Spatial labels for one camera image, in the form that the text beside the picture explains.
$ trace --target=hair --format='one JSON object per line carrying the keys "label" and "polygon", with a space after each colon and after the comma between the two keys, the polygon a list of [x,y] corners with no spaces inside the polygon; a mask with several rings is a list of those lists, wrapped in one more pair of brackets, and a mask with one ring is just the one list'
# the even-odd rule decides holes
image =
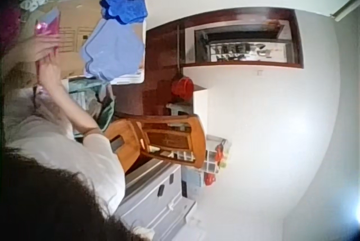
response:
{"label": "hair", "polygon": [[2,152],[0,199],[2,235],[14,240],[144,240],[114,216],[104,217],[78,174],[45,167],[14,149]]}

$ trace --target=woman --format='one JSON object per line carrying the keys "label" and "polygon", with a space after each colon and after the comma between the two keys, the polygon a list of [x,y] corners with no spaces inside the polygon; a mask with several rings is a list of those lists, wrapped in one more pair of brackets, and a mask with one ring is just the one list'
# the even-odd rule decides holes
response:
{"label": "woman", "polygon": [[[61,85],[54,52],[59,41],[57,35],[42,34],[16,44],[6,55],[0,52],[2,84],[18,62],[39,61],[43,87],[35,101],[32,89],[6,100],[2,234],[15,240],[144,240],[113,216],[124,195],[123,169],[96,122]],[[85,134],[83,145],[66,133],[71,126]]]}

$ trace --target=wooden chair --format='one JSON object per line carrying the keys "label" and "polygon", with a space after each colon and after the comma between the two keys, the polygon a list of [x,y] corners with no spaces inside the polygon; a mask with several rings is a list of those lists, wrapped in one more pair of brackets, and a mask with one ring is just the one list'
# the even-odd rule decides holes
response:
{"label": "wooden chair", "polygon": [[[173,127],[171,124],[185,124]],[[188,116],[132,116],[110,124],[105,131],[114,153],[126,172],[140,154],[158,160],[201,168],[206,146],[205,134],[197,115]],[[191,154],[193,161],[165,156],[164,151]]]}

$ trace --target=blue cloth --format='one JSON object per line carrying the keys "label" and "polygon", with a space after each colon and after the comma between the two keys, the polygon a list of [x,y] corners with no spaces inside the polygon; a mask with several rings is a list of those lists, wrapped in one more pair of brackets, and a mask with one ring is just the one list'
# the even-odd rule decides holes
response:
{"label": "blue cloth", "polygon": [[101,19],[81,49],[84,74],[104,81],[134,74],[143,59],[145,46],[131,25]]}
{"label": "blue cloth", "polygon": [[145,0],[101,0],[105,19],[116,19],[119,23],[142,23],[147,17]]}

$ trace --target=red object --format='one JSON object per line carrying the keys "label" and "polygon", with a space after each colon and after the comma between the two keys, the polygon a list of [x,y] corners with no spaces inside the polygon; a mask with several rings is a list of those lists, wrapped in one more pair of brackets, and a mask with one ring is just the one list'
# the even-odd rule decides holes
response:
{"label": "red object", "polygon": [[183,77],[180,80],[174,81],[172,84],[172,93],[180,98],[188,101],[192,98],[194,93],[194,83],[189,77]]}
{"label": "red object", "polygon": [[[50,31],[49,34],[59,34],[60,32],[60,12],[57,8],[52,9],[47,14],[43,15],[35,25],[35,35],[43,34]],[[39,78],[39,61],[36,61],[37,77]]]}
{"label": "red object", "polygon": [[217,152],[216,153],[216,156],[215,156],[215,160],[217,162],[221,162],[221,160],[223,159],[224,157],[224,146],[222,144],[218,144],[216,147],[215,147],[215,151]]}
{"label": "red object", "polygon": [[216,181],[215,175],[209,174],[207,172],[204,174],[204,179],[205,179],[206,186],[211,186]]}

